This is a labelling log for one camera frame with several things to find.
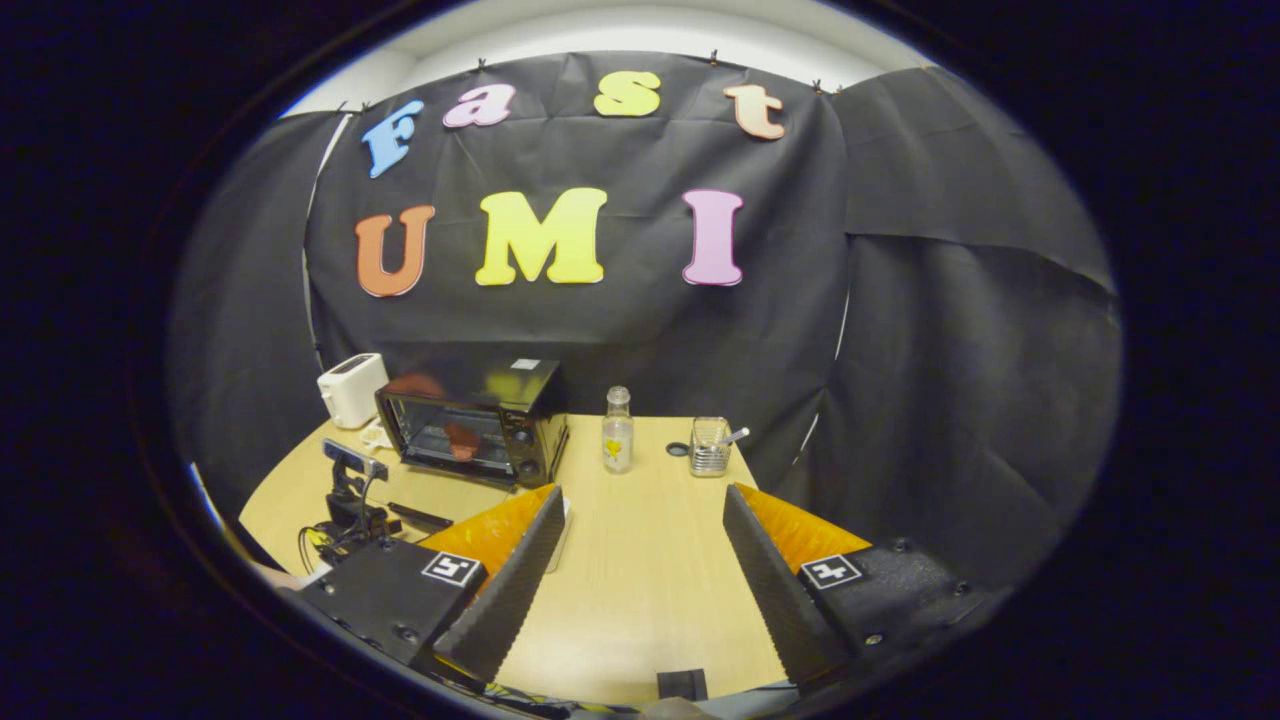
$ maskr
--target oven window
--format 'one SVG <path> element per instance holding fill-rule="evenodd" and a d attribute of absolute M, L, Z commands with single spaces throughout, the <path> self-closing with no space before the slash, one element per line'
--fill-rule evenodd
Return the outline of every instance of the oven window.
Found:
<path fill-rule="evenodd" d="M 513 474 L 497 413 L 394 400 L 406 454 Z"/>

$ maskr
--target oven door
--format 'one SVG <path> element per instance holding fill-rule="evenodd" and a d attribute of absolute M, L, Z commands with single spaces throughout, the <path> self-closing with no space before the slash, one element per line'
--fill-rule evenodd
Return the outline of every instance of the oven door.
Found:
<path fill-rule="evenodd" d="M 452 407 L 436 402 L 389 400 L 406 462 L 449 473 L 515 482 L 497 410 Z"/>

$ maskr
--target white toaster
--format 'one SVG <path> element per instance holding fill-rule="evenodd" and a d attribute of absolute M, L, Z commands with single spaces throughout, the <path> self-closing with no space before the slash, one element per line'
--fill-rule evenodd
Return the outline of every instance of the white toaster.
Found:
<path fill-rule="evenodd" d="M 316 384 L 333 424 L 349 430 L 378 414 L 374 393 L 387 384 L 387 368 L 381 355 L 365 352 L 320 375 Z"/>

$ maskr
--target white wall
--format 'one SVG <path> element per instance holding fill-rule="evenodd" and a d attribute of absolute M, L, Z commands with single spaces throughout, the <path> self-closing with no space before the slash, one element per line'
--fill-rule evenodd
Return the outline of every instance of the white wall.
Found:
<path fill-rule="evenodd" d="M 357 60 L 285 114 L 376 101 L 476 67 L 590 50 L 718 58 L 827 90 L 929 64 L 914 49 L 812 0 L 480 0 L 434 18 Z"/>

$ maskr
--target glass bottle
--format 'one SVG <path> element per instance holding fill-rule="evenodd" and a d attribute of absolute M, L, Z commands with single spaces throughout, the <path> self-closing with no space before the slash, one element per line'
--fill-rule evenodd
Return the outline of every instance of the glass bottle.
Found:
<path fill-rule="evenodd" d="M 604 413 L 602 433 L 604 469 L 622 474 L 631 468 L 631 441 L 635 436 L 635 420 L 631 419 L 631 392 L 622 386 L 613 386 L 604 398 L 609 402 L 609 409 Z"/>

